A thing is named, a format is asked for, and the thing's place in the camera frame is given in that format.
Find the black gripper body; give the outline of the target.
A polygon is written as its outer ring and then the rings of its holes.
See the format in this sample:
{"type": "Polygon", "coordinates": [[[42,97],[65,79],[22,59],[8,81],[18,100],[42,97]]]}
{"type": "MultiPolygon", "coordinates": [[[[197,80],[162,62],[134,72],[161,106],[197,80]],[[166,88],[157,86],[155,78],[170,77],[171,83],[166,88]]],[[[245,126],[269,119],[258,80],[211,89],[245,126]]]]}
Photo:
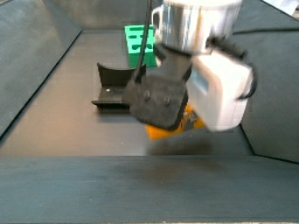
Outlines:
{"type": "Polygon", "coordinates": [[[154,45],[159,67],[146,70],[141,66],[126,85],[123,103],[142,123],[174,130],[183,119],[189,101],[186,82],[193,73],[191,55],[154,45]]]}

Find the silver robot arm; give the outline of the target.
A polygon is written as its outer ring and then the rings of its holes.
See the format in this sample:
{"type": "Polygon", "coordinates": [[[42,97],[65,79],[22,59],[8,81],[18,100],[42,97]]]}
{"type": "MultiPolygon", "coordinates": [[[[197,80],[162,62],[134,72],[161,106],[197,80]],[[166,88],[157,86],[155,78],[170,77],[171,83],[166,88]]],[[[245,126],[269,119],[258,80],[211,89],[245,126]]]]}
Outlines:
{"type": "Polygon", "coordinates": [[[159,7],[147,8],[145,26],[154,28],[162,64],[151,71],[137,65],[123,95],[142,123],[163,130],[179,128],[195,59],[211,54],[213,44],[231,34],[241,5],[242,0],[163,0],[159,7]]]}

